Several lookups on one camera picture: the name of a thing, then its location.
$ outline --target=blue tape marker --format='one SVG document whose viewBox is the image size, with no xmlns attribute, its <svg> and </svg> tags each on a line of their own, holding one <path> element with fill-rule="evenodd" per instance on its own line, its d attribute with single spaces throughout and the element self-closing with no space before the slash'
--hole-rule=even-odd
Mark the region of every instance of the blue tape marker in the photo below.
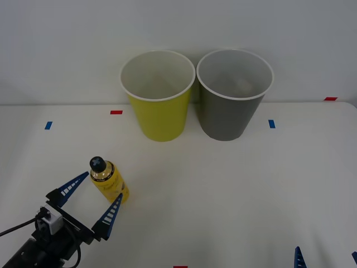
<svg viewBox="0 0 357 268">
<path fill-rule="evenodd" d="M 274 120 L 269 119 L 269 127 L 270 128 L 275 128 Z"/>
<path fill-rule="evenodd" d="M 52 121 L 48 121 L 45 127 L 45 130 L 49 130 L 52 126 Z"/>
</svg>

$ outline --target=black bottle cap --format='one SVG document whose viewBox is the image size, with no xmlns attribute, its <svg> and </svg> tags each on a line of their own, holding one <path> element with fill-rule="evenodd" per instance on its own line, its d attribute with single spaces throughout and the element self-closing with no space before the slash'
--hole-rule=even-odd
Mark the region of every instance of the black bottle cap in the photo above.
<svg viewBox="0 0 357 268">
<path fill-rule="evenodd" d="M 90 168 L 96 173 L 101 173 L 107 168 L 107 163 L 100 156 L 94 156 L 89 162 Z"/>
</svg>

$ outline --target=white tabletop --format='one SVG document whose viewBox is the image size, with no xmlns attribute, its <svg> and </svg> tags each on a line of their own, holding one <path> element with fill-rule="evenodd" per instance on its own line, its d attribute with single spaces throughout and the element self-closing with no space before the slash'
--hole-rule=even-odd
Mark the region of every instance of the white tabletop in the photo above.
<svg viewBox="0 0 357 268">
<path fill-rule="evenodd" d="M 0 231 L 34 217 L 93 156 L 117 164 L 130 197 L 110 239 L 82 245 L 79 267 L 287 268 L 296 246 L 309 268 L 357 267 L 350 104 L 263 103 L 230 142 L 207 137 L 193 107 L 164 143 L 147 139 L 126 105 L 3 106 L 0 126 Z M 87 178 L 63 208 L 90 228 L 108 207 Z M 0 238 L 0 266 L 32 231 Z"/>
</svg>

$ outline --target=cable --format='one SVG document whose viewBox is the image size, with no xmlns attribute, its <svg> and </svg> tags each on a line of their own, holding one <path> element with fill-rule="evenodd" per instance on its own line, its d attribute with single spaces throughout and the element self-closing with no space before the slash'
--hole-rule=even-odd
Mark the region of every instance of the cable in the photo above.
<svg viewBox="0 0 357 268">
<path fill-rule="evenodd" d="M 80 258 L 81 258 L 81 251 L 80 251 L 80 246 L 77 242 L 77 239 L 73 233 L 73 231 L 71 230 L 71 228 L 67 225 L 67 223 L 64 223 L 65 229 L 67 230 L 68 234 L 72 237 L 74 245 L 76 246 L 77 249 L 77 253 L 78 253 L 78 257 L 77 257 L 77 262 L 75 263 L 75 265 L 71 266 L 71 267 L 66 267 L 66 268 L 76 268 L 79 265 L 80 262 Z"/>
<path fill-rule="evenodd" d="M 31 224 L 32 222 L 35 222 L 37 221 L 38 219 L 40 218 L 43 218 L 45 215 L 47 215 L 47 210 L 40 210 L 40 212 L 35 216 L 35 218 L 33 219 L 30 219 L 29 221 L 27 222 L 24 222 L 24 223 L 21 223 L 19 224 L 18 226 L 15 226 L 15 227 L 12 227 L 6 231 L 3 231 L 2 233 L 0 233 L 0 237 L 4 236 L 4 235 L 7 235 L 8 233 L 11 233 L 13 231 L 16 231 L 17 229 L 20 229 L 26 225 L 29 225 Z"/>
</svg>

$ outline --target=yellow bottle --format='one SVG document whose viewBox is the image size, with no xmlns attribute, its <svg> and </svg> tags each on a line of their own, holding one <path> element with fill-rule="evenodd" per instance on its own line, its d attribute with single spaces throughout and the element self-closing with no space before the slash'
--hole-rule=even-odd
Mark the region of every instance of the yellow bottle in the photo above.
<svg viewBox="0 0 357 268">
<path fill-rule="evenodd" d="M 108 201 L 114 202 L 118 195 L 123 193 L 122 203 L 125 203 L 129 197 L 129 189 L 117 167 L 112 162 L 104 161 L 100 156 L 92 158 L 89 164 L 92 182 Z"/>
</svg>

